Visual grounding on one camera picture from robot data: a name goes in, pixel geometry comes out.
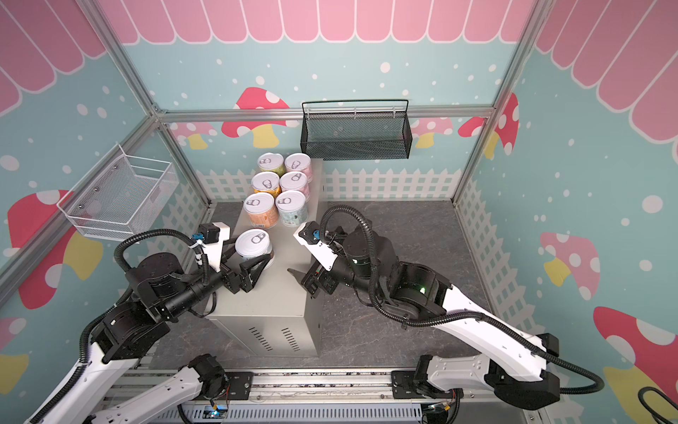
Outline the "grey label can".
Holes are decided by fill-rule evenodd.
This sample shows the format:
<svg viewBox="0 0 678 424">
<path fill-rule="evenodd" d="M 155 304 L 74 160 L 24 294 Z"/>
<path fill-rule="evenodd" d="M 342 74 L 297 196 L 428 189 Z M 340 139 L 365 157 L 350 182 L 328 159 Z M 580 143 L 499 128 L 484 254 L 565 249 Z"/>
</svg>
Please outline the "grey label can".
<svg viewBox="0 0 678 424">
<path fill-rule="evenodd" d="M 271 257 L 274 257 L 274 249 L 270 236 L 263 229 L 244 231 L 238 236 L 235 248 L 242 261 L 257 258 L 263 254 L 270 254 Z"/>
</svg>

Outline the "brown label can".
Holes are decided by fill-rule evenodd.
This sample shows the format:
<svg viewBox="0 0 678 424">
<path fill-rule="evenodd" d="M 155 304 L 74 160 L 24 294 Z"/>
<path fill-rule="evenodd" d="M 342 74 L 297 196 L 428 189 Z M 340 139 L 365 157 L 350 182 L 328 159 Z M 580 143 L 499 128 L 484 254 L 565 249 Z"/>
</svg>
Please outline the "brown label can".
<svg viewBox="0 0 678 424">
<path fill-rule="evenodd" d="M 275 198 L 268 193 L 249 195 L 244 202 L 244 210 L 254 228 L 270 229 L 279 220 Z"/>
</svg>

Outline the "white lid can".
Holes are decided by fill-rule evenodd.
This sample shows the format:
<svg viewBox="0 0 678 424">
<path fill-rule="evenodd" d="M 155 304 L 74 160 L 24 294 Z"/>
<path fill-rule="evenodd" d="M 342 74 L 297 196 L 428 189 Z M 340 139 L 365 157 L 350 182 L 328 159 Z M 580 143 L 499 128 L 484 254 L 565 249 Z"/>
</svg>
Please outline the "white lid can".
<svg viewBox="0 0 678 424">
<path fill-rule="evenodd" d="M 275 199 L 275 205 L 284 226 L 298 228 L 308 219 L 307 198 L 300 191 L 282 192 Z"/>
</svg>

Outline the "yellow label can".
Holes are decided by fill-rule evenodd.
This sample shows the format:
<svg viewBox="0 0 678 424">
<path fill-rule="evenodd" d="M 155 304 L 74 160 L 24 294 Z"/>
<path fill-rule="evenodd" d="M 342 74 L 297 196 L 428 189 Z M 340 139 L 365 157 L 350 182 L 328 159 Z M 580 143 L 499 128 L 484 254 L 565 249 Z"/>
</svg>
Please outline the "yellow label can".
<svg viewBox="0 0 678 424">
<path fill-rule="evenodd" d="M 259 172 L 252 177 L 252 190 L 271 194 L 275 198 L 282 192 L 280 176 L 273 171 Z"/>
</svg>

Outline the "pink white label can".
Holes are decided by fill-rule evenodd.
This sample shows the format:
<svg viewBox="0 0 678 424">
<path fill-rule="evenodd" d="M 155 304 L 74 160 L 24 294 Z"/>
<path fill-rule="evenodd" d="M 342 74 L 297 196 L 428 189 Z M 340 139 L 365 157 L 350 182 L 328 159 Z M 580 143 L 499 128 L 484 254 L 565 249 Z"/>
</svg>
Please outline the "pink white label can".
<svg viewBox="0 0 678 424">
<path fill-rule="evenodd" d="M 280 178 L 280 187 L 283 192 L 298 191 L 305 199 L 310 199 L 310 188 L 307 175 L 302 171 L 289 171 Z"/>
</svg>

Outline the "green label can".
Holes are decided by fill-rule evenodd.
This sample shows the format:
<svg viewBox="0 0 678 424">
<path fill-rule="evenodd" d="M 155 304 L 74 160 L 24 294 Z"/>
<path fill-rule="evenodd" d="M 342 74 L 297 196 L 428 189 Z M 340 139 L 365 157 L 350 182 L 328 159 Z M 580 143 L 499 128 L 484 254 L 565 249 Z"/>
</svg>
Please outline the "green label can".
<svg viewBox="0 0 678 424">
<path fill-rule="evenodd" d="M 286 173 L 284 157 L 277 153 L 265 153 L 257 161 L 260 171 L 268 171 L 282 177 Z"/>
</svg>

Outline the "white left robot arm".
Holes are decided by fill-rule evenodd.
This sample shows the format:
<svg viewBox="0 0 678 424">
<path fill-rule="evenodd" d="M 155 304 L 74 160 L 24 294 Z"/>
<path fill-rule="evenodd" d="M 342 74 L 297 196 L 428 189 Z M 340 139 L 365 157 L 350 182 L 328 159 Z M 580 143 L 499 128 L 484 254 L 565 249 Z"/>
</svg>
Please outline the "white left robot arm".
<svg viewBox="0 0 678 424">
<path fill-rule="evenodd" d="M 194 253 L 197 270 L 184 271 L 174 254 L 152 254 L 133 267 L 125 251 L 143 240 L 169 237 Z M 81 332 L 79 358 L 70 374 L 29 418 L 31 423 L 93 423 L 93 412 L 113 383 L 167 335 L 185 313 L 196 316 L 203 300 L 217 299 L 225 287 L 232 293 L 252 291 L 273 258 L 270 248 L 246 255 L 237 269 L 227 261 L 237 242 L 229 226 L 203 224 L 190 237 L 173 229 L 143 231 L 122 241 L 114 260 L 125 273 L 128 287 L 119 300 Z"/>
</svg>

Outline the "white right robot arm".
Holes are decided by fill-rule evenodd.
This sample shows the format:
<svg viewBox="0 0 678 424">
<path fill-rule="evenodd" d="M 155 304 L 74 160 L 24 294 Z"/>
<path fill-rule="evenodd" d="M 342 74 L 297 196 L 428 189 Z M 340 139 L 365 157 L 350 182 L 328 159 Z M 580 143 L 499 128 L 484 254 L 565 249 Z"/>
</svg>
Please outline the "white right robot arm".
<svg viewBox="0 0 678 424">
<path fill-rule="evenodd" d="M 298 276 L 311 296 L 331 294 L 344 284 L 367 295 L 367 306 L 402 327 L 436 329 L 476 350 L 464 358 L 421 356 L 412 378 L 412 389 L 421 397 L 490 390 L 510 406 L 533 411 L 564 395 L 605 387 L 601 377 L 561 359 L 557 337 L 525 333 L 480 307 L 437 271 L 401 261 L 392 242 L 356 208 L 333 206 L 320 221 L 300 224 L 293 236 L 314 259 Z"/>
</svg>

